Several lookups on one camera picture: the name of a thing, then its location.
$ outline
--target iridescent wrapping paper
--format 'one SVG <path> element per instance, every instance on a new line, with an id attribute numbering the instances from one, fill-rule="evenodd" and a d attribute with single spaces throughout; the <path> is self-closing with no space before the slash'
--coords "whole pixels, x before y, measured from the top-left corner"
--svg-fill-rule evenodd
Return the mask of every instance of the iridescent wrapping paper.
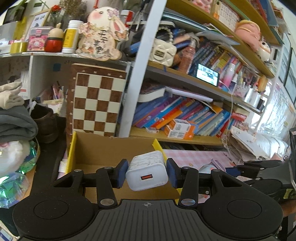
<path id="1" fill-rule="evenodd" d="M 37 159 L 39 157 L 38 155 L 38 143 L 34 141 L 30 141 L 30 154 L 24 159 L 23 164 L 20 166 L 20 168 L 16 171 L 18 173 L 26 174 L 30 170 L 33 169 L 35 166 Z"/>
<path id="2" fill-rule="evenodd" d="M 10 208 L 18 203 L 29 186 L 27 177 L 21 173 L 14 172 L 0 177 L 0 208 Z"/>

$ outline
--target brown shoe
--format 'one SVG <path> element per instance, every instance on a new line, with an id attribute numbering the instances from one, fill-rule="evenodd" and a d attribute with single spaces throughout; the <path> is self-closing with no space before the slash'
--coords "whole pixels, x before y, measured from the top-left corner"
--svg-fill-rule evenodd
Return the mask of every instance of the brown shoe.
<path id="1" fill-rule="evenodd" d="M 31 112 L 31 117 L 37 123 L 36 138 L 40 143 L 51 143 L 58 137 L 57 121 L 51 108 L 37 104 Z"/>

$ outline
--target pink checkered cloth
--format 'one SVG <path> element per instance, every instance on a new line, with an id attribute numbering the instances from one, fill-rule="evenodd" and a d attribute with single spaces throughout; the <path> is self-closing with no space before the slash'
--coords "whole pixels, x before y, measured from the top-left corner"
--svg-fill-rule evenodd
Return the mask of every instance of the pink checkered cloth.
<path id="1" fill-rule="evenodd" d="M 226 151 L 191 151 L 191 150 L 163 150 L 167 158 L 173 158 L 179 167 L 193 167 L 199 170 L 202 166 L 209 164 L 212 159 L 217 160 L 223 167 L 233 167 L 234 163 L 243 165 L 238 159 L 232 159 Z M 250 180 L 246 177 L 237 177 L 241 181 Z M 205 202 L 210 196 L 199 194 L 198 203 Z"/>

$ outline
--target bunny figurine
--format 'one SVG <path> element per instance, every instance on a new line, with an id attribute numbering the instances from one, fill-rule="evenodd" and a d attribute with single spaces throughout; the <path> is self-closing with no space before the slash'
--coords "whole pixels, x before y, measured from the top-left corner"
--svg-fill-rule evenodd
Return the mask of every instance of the bunny figurine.
<path id="1" fill-rule="evenodd" d="M 76 53 L 100 61 L 120 59 L 122 54 L 116 49 L 115 40 L 128 40 L 128 29 L 120 20 L 118 9 L 111 7 L 93 10 L 87 23 L 81 24 L 79 33 L 83 37 Z"/>
<path id="2" fill-rule="evenodd" d="M 192 3 L 196 6 L 199 6 L 201 9 L 203 9 L 206 12 L 211 11 L 211 4 L 213 0 L 193 0 Z"/>

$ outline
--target smartphone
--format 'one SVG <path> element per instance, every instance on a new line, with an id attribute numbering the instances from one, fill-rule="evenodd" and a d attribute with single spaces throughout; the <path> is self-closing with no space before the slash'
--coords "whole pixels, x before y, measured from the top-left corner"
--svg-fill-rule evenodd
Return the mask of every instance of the smartphone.
<path id="1" fill-rule="evenodd" d="M 214 86 L 218 86 L 219 73 L 202 64 L 198 64 L 197 66 L 196 77 Z"/>

